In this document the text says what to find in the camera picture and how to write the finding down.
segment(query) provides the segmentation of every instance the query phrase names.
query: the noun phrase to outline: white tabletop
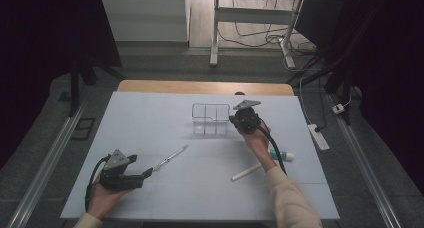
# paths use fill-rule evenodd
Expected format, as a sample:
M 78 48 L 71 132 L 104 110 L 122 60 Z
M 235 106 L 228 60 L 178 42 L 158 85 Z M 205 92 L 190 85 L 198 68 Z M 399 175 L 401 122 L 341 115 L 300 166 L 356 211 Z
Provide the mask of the white tabletop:
M 243 99 L 262 102 L 254 109 L 272 128 L 279 149 L 294 153 L 294 161 L 285 162 L 285 168 L 311 206 L 322 219 L 338 219 L 297 97 L 133 92 L 112 95 L 61 218 L 80 217 L 95 164 L 115 149 L 126 156 L 138 155 L 125 172 L 135 175 L 188 144 L 187 150 L 146 179 L 141 189 L 124 196 L 108 217 L 143 221 L 274 220 L 262 169 L 231 181 L 232 176 L 258 163 L 232 124 L 225 136 L 193 133 L 194 103 L 232 107 Z

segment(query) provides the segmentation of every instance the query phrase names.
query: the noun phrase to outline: metal rail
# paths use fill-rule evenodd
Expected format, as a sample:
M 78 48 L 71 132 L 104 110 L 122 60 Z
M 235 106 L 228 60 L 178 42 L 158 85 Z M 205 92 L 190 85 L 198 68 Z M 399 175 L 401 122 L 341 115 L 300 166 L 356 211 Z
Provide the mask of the metal rail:
M 47 153 L 47 156 L 44 158 L 43 163 L 38 169 L 37 174 L 19 203 L 18 208 L 15 210 L 12 219 L 9 221 L 9 224 L 7 225 L 8 228 L 22 228 L 28 223 L 31 214 L 34 211 L 34 208 L 37 205 L 37 202 L 40 199 L 44 188 L 46 187 L 51 174 L 53 173 L 57 162 L 59 161 L 63 150 L 65 149 L 72 132 L 74 131 L 78 120 L 86 107 L 90 93 L 91 92 L 89 91 L 85 95 L 74 116 L 66 119 L 62 129 Z
M 334 102 L 336 100 L 334 96 L 332 97 L 328 95 L 327 98 L 331 106 L 337 105 L 336 102 Z M 381 216 L 386 223 L 386 226 L 389 228 L 401 228 L 402 225 L 400 224 L 395 210 L 393 209 L 393 206 L 390 203 L 390 200 L 387 197 L 383 187 L 381 187 L 380 182 L 378 181 L 377 176 L 371 167 L 371 164 L 369 163 L 361 145 L 358 142 L 358 139 L 356 139 L 355 133 L 350 126 L 346 125 L 342 117 L 337 116 L 337 121 L 346 141 L 348 142 L 353 157 L 358 163 L 358 167 L 362 173 L 362 176 L 364 177 L 365 182 L 368 185 L 368 189 L 377 203 L 377 207 L 380 210 Z

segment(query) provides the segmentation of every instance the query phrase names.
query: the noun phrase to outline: sleeve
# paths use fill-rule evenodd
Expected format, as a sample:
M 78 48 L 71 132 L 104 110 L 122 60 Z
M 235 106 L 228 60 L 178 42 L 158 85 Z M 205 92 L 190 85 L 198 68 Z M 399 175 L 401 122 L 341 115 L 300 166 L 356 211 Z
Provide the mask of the sleeve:
M 320 218 L 309 206 L 302 191 L 280 167 L 275 166 L 268 170 L 265 179 L 270 189 L 270 201 L 279 228 L 322 227 Z
M 98 228 L 102 226 L 102 221 L 97 219 L 96 217 L 84 213 L 74 228 Z

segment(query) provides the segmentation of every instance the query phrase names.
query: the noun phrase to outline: electrical outlet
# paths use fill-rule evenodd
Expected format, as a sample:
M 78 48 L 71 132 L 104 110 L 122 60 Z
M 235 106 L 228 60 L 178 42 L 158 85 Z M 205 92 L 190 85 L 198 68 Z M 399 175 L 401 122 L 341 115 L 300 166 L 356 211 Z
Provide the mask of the electrical outlet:
M 342 106 L 342 104 L 338 104 L 336 106 L 333 106 L 333 111 L 336 114 L 340 114 L 344 111 L 344 107 Z
M 317 125 L 311 124 L 308 125 L 309 131 L 311 132 L 312 138 L 315 141 L 315 144 L 318 146 L 318 149 L 321 151 L 329 150 L 330 147 L 327 144 L 327 141 L 325 141 L 324 136 L 322 136 L 321 132 L 316 132 L 315 128 L 317 128 Z

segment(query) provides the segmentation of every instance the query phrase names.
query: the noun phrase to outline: white marker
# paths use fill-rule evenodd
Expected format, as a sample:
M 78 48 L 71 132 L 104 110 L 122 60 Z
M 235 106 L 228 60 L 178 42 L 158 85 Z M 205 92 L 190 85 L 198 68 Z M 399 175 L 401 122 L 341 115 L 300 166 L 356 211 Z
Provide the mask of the white marker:
M 256 165 L 254 165 L 254 166 L 250 167 L 249 169 L 247 169 L 247 170 L 245 170 L 245 171 L 242 171 L 242 172 L 238 173 L 237 175 L 233 176 L 233 177 L 231 178 L 231 181 L 236 181 L 236 180 L 238 180 L 238 179 L 242 178 L 243 176 L 246 176 L 246 175 L 248 175 L 248 174 L 250 174 L 250 173 L 254 172 L 255 170 L 257 170 L 257 169 L 259 169 L 259 168 L 261 168 L 261 167 L 262 167 L 261 163 L 256 164 Z
M 161 163 L 159 163 L 155 167 L 153 167 L 153 171 L 160 170 L 160 168 L 162 168 L 162 166 L 164 166 L 166 163 L 168 163 L 172 158 L 176 157 L 177 155 L 179 155 L 180 153 L 182 153 L 183 151 L 185 151 L 185 149 L 187 149 L 187 147 L 188 147 L 188 145 L 185 145 L 185 146 L 183 146 L 183 148 L 179 149 L 178 151 L 174 152 L 172 155 L 168 156 Z

